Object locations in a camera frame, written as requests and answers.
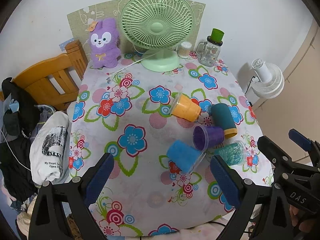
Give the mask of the orange plastic cup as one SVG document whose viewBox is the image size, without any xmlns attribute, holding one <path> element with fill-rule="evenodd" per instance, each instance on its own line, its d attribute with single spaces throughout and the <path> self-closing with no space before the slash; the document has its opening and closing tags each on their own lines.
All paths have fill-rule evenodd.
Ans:
<svg viewBox="0 0 320 240">
<path fill-rule="evenodd" d="M 178 93 L 172 103 L 170 114 L 194 122 L 201 113 L 201 107 L 183 93 Z"/>
</svg>

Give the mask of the teal glitter cup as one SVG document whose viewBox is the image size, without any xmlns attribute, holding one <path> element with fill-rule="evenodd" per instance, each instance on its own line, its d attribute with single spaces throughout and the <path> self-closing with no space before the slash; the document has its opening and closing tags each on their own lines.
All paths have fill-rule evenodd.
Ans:
<svg viewBox="0 0 320 240">
<path fill-rule="evenodd" d="M 214 155 L 220 156 L 228 166 L 241 165 L 245 162 L 246 147 L 242 141 L 237 140 L 222 148 L 217 148 Z"/>
</svg>

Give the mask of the teal cup with orange rim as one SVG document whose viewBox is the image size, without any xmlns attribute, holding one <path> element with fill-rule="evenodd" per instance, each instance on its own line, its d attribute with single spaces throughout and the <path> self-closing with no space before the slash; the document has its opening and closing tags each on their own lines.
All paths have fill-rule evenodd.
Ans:
<svg viewBox="0 0 320 240">
<path fill-rule="evenodd" d="M 237 135 L 238 130 L 229 110 L 225 103 L 217 103 L 211 107 L 211 115 L 215 126 L 222 128 L 225 139 L 230 139 Z"/>
</svg>

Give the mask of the purple plastic cup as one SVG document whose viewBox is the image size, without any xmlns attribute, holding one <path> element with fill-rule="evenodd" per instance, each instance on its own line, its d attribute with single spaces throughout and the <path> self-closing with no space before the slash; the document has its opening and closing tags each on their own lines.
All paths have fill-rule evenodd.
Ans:
<svg viewBox="0 0 320 240">
<path fill-rule="evenodd" d="M 224 141 L 225 134 L 221 127 L 195 126 L 193 130 L 193 144 L 199 151 L 205 151 Z"/>
</svg>

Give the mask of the green cup on jar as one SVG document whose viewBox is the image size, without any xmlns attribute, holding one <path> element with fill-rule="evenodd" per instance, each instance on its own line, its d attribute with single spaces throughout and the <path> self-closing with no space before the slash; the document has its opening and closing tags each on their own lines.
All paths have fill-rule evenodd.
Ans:
<svg viewBox="0 0 320 240">
<path fill-rule="evenodd" d="M 219 29 L 216 29 L 216 28 L 213 28 L 212 29 L 212 33 L 210 35 L 210 40 L 212 42 L 215 42 L 215 43 L 221 43 L 222 42 L 222 39 L 223 39 L 223 36 L 224 36 L 224 32 L 219 30 Z"/>
</svg>

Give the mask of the beige jacket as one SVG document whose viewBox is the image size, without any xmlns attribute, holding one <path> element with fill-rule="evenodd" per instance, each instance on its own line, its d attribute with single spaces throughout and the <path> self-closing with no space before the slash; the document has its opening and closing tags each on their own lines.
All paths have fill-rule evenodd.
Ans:
<svg viewBox="0 0 320 240">
<path fill-rule="evenodd" d="M 33 213 L 36 199 L 37 199 L 37 197 L 35 197 L 30 202 L 26 211 L 22 211 L 19 215 L 17 215 L 18 229 L 27 239 L 29 239 L 29 229 L 30 229 L 31 217 L 32 217 L 32 213 Z"/>
</svg>

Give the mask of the white printed t-shirt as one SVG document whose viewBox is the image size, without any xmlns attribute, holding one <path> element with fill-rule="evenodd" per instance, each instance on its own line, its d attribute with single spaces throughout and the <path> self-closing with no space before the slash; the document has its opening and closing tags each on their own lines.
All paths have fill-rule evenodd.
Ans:
<svg viewBox="0 0 320 240">
<path fill-rule="evenodd" d="M 57 111 L 46 121 L 31 143 L 29 159 L 34 184 L 41 185 L 46 180 L 58 183 L 66 174 L 68 126 L 68 115 Z"/>
</svg>

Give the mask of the white floor fan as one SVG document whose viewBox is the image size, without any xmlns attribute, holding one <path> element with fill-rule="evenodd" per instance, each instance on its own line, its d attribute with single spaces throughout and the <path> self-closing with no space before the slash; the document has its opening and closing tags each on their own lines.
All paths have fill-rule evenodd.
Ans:
<svg viewBox="0 0 320 240">
<path fill-rule="evenodd" d="M 262 59 L 255 59 L 252 62 L 252 69 L 259 80 L 252 85 L 253 92 L 257 97 L 272 99 L 282 92 L 285 79 L 277 65 Z"/>
</svg>

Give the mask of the black clothing pile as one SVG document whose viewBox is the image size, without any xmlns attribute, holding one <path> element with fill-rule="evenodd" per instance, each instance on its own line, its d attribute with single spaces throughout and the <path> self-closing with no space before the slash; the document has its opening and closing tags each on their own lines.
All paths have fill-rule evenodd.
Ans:
<svg viewBox="0 0 320 240">
<path fill-rule="evenodd" d="M 31 143 L 55 109 L 38 105 L 10 77 L 2 81 L 2 92 L 1 172 L 9 194 L 23 202 L 37 192 L 30 170 Z"/>
</svg>

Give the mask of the floral tablecloth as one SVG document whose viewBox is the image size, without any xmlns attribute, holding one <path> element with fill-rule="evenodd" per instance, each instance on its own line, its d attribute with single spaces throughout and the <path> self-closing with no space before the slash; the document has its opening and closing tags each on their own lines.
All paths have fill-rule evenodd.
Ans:
<svg viewBox="0 0 320 240">
<path fill-rule="evenodd" d="M 245 162 L 235 169 L 257 185 L 273 182 L 271 163 L 258 150 L 262 131 L 233 74 L 222 60 L 213 68 L 196 55 L 169 72 L 152 72 L 137 53 L 121 57 L 116 68 L 88 66 L 72 117 L 69 174 L 81 176 L 104 153 L 114 169 L 89 209 L 107 237 L 154 236 L 191 228 L 231 212 L 214 179 L 208 150 L 191 173 L 182 173 L 166 153 L 176 140 L 191 144 L 192 122 L 170 114 L 178 93 L 201 107 L 196 124 L 212 125 L 210 108 L 229 106 L 246 147 Z"/>
</svg>

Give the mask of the glass mason jar mug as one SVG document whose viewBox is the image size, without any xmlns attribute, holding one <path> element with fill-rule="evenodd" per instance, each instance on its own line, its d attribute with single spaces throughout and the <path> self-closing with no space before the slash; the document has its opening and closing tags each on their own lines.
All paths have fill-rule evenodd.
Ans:
<svg viewBox="0 0 320 240">
<path fill-rule="evenodd" d="M 200 64 L 213 67 L 220 54 L 223 42 L 212 41 L 210 36 L 207 36 L 205 42 L 200 42 L 196 49 L 197 59 Z"/>
</svg>

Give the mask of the wooden chair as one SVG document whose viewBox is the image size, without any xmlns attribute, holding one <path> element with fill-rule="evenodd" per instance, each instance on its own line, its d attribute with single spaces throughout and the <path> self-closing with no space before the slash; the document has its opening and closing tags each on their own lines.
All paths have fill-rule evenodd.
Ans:
<svg viewBox="0 0 320 240">
<path fill-rule="evenodd" d="M 64 111 L 78 97 L 79 88 L 69 71 L 83 79 L 88 59 L 79 40 L 69 42 L 65 53 L 27 68 L 13 82 L 27 91 L 39 105 L 51 105 Z"/>
</svg>

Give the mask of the green desk fan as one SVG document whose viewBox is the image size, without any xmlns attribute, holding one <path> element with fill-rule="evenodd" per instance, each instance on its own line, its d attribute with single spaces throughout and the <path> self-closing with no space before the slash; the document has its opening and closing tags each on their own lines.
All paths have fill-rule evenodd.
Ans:
<svg viewBox="0 0 320 240">
<path fill-rule="evenodd" d="M 195 16 L 186 0 L 129 0 L 120 28 L 125 37 L 146 52 L 141 64 L 153 72 L 169 72 L 180 64 L 173 49 L 193 31 Z"/>
</svg>

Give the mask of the purple plush toy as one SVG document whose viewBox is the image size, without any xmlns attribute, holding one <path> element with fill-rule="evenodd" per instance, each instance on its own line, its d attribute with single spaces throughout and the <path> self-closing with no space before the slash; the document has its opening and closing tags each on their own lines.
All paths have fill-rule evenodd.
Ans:
<svg viewBox="0 0 320 240">
<path fill-rule="evenodd" d="M 115 18 L 105 18 L 92 22 L 88 29 L 93 68 L 114 68 L 118 64 L 121 51 L 118 48 L 119 31 Z"/>
</svg>

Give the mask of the green cartoon wall mat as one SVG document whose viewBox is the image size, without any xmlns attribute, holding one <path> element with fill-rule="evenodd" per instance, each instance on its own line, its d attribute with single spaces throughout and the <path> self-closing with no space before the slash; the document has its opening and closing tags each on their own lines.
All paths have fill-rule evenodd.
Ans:
<svg viewBox="0 0 320 240">
<path fill-rule="evenodd" d="M 91 55 L 91 48 L 89 45 L 89 31 L 87 28 L 92 24 L 92 22 L 109 17 L 115 18 L 117 28 L 120 28 L 120 14 L 128 1 L 129 0 L 112 0 L 98 3 L 89 7 L 84 7 L 67 15 L 72 35 L 76 40 L 80 41 L 88 58 L 90 58 Z M 187 41 L 195 46 L 206 5 L 204 3 L 190 0 L 187 2 L 191 6 L 195 16 L 195 25 L 193 31 L 188 36 Z"/>
</svg>

